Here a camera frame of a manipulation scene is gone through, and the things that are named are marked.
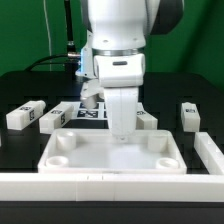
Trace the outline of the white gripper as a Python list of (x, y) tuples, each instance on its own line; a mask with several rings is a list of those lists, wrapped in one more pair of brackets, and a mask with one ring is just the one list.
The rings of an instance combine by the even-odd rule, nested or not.
[(136, 129), (139, 87), (143, 84), (145, 56), (95, 56), (97, 79), (83, 83), (80, 100), (86, 109), (104, 98), (108, 126), (114, 136), (128, 136)]

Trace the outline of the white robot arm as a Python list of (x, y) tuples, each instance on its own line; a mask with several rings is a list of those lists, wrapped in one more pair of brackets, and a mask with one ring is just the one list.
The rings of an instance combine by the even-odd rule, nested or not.
[(92, 109), (102, 97), (110, 132), (128, 136), (136, 129), (146, 38), (171, 32), (183, 16), (184, 0), (81, 0), (81, 6), (91, 49), (82, 59), (91, 71), (81, 101)]

